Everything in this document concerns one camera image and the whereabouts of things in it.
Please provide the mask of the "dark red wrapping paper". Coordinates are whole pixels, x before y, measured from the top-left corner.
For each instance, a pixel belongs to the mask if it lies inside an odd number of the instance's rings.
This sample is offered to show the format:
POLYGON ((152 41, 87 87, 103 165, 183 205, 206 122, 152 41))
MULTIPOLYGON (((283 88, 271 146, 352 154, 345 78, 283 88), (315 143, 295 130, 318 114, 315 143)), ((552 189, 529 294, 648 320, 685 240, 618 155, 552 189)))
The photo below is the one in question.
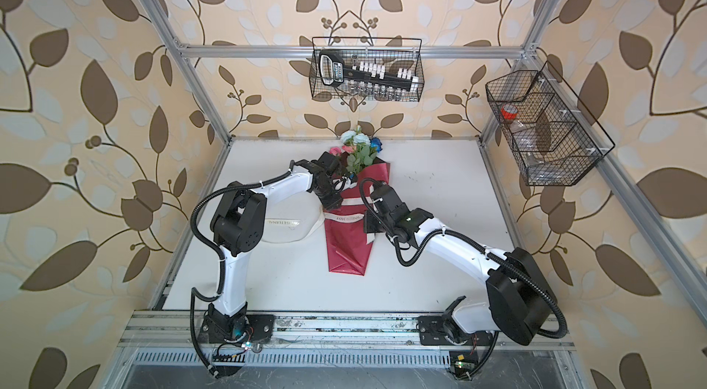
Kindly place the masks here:
POLYGON ((373 234, 365 232, 366 206, 357 185, 342 192, 342 205, 324 212, 329 271, 364 276, 373 247, 373 234))

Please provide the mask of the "cream ribbon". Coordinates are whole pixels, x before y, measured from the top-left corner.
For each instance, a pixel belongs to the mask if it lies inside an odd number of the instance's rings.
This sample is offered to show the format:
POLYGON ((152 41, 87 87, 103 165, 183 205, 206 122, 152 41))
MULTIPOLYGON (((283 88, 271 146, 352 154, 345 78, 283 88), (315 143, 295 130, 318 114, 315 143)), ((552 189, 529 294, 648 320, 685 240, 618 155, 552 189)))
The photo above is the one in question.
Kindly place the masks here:
POLYGON ((363 221, 364 216, 364 212, 341 213, 340 209, 326 212, 315 195, 301 192, 278 203, 268 201, 263 242, 299 242, 311 236, 324 223, 357 223, 363 221))

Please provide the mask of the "light blue fake rose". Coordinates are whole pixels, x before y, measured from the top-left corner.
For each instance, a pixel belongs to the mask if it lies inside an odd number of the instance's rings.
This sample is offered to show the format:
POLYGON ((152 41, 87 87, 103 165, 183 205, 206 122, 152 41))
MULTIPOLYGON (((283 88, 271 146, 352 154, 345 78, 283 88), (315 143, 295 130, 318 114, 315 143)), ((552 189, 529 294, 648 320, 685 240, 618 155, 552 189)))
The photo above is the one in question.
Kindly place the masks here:
POLYGON ((342 147, 349 145, 356 148, 354 155, 348 155, 347 153, 342 154, 344 168, 350 175, 358 175, 365 168, 373 165, 379 153, 375 153, 370 148, 370 139, 368 135, 362 132, 360 126, 357 126, 353 130, 346 131, 342 135, 342 147))

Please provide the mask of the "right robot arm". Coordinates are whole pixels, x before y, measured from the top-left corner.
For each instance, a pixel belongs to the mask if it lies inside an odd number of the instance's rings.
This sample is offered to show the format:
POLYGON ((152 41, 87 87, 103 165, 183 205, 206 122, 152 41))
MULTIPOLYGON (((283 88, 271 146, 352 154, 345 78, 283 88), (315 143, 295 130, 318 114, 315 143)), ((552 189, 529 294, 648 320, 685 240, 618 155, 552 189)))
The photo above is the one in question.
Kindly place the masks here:
POLYGON ((476 339, 476 333, 460 323, 462 312, 473 313, 477 320, 488 317, 492 322, 487 329, 492 338, 482 357, 476 363, 452 364, 456 379, 473 380, 488 363, 500 335, 521 346, 528 346, 537 336, 563 339, 567 335, 566 316, 528 251, 516 248, 507 252, 478 243, 447 227, 431 212, 409 209, 394 188, 382 181, 363 178, 357 188, 366 217, 383 231, 400 265, 410 268, 430 251, 485 286, 485 304, 462 306, 462 296, 442 316, 445 340, 457 346, 476 339))

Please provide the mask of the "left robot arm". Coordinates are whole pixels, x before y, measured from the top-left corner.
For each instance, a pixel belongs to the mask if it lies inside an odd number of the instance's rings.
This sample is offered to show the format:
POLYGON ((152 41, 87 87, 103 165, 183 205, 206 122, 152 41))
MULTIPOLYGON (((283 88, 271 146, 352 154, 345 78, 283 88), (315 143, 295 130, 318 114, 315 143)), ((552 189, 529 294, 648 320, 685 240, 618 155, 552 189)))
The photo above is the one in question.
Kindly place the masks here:
POLYGON ((313 193, 326 211, 342 205, 342 192, 351 184, 342 173, 340 158, 324 152, 316 160, 289 163, 282 175, 265 181, 242 184, 234 181, 208 194, 193 209, 190 228, 193 236, 218 257, 217 290, 213 296, 190 291, 190 338, 198 360, 215 379, 224 376, 213 358, 198 341, 196 303, 208 304, 203 326, 215 331, 221 346, 249 349, 256 329, 248 321, 245 295, 252 251, 263 239, 267 207, 296 194, 313 193))

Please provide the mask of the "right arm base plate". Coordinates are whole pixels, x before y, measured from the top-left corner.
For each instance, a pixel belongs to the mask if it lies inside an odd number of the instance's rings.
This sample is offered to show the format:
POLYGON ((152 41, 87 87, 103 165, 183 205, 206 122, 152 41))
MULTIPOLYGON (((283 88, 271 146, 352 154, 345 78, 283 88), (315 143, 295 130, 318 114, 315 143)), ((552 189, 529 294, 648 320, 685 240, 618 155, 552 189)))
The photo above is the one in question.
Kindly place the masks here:
POLYGON ((421 315, 416 326, 423 346, 486 347, 493 339, 492 332, 465 333, 450 316, 445 315, 421 315))

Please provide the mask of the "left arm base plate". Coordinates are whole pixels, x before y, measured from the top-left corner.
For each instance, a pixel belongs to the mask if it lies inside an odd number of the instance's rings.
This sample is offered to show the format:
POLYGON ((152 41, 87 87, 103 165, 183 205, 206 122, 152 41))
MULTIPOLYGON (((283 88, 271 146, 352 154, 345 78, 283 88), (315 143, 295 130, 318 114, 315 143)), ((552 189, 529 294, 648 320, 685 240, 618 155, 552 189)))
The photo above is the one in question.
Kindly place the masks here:
POLYGON ((271 314, 223 315, 207 313, 199 329, 199 340, 210 344, 268 343, 274 333, 275 316, 271 314))

